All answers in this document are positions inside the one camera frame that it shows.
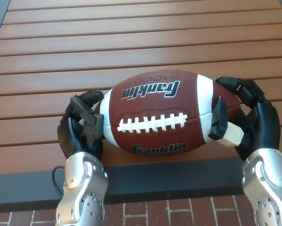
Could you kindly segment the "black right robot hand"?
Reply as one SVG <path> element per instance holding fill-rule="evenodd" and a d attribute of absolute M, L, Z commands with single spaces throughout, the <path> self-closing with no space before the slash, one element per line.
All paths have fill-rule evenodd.
<path fill-rule="evenodd" d="M 247 115 L 239 110 L 232 120 L 244 132 L 241 142 L 235 146 L 241 160 L 245 161 L 261 148 L 279 150 L 281 127 L 278 112 L 265 98 L 263 90 L 252 79 L 222 76 L 216 82 L 251 109 Z"/>

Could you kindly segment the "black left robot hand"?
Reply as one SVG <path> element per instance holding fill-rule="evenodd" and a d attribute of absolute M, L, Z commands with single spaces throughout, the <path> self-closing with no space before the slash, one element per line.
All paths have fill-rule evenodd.
<path fill-rule="evenodd" d="M 102 158 L 104 116 L 95 113 L 93 105 L 100 102 L 104 94 L 99 90 L 74 95 L 57 128 L 60 147 L 68 159 L 78 152 L 86 152 Z"/>

